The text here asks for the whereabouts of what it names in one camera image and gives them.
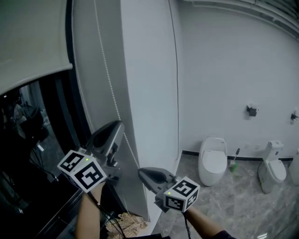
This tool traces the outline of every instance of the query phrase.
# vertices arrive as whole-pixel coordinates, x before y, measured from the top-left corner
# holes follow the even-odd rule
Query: roller blind
[[[65,10],[66,0],[0,0],[0,95],[72,68]]]

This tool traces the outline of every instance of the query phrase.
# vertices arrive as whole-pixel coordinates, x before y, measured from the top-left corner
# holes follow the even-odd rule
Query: toilet brush
[[[238,162],[236,162],[235,159],[236,159],[237,155],[239,154],[239,152],[240,152],[240,148],[237,149],[237,151],[235,153],[234,160],[231,160],[229,163],[229,169],[232,173],[235,172],[235,170],[238,167]]]

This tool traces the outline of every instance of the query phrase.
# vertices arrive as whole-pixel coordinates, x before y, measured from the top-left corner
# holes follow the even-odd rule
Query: forearm
[[[203,239],[209,239],[224,230],[194,207],[188,209],[187,219]]]
[[[100,203],[102,188],[92,190],[95,199]],[[100,237],[100,211],[87,194],[83,194],[79,209],[76,239],[99,239]]]

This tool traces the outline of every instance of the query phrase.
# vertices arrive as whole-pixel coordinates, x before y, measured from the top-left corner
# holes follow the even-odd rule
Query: gray marble floor
[[[179,176],[188,176],[201,185],[194,207],[222,225],[237,239],[256,239],[267,233],[267,239],[299,238],[299,187],[295,187],[288,166],[287,178],[269,194],[264,194],[257,181],[260,162],[239,161],[236,172],[228,169],[221,181],[205,187],[198,176],[198,157],[182,155]],[[187,239],[181,213],[169,210],[163,213],[153,231],[172,239]],[[191,227],[193,239],[200,238]]]

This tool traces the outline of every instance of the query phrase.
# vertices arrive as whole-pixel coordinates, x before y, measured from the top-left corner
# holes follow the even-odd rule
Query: white toilet
[[[206,186],[216,184],[228,165],[228,150],[224,139],[207,137],[201,144],[198,171],[201,182]]]
[[[264,193],[270,193],[274,185],[285,180],[286,170],[284,164],[278,159],[279,152],[284,145],[280,141],[269,141],[263,154],[263,162],[257,175]]]

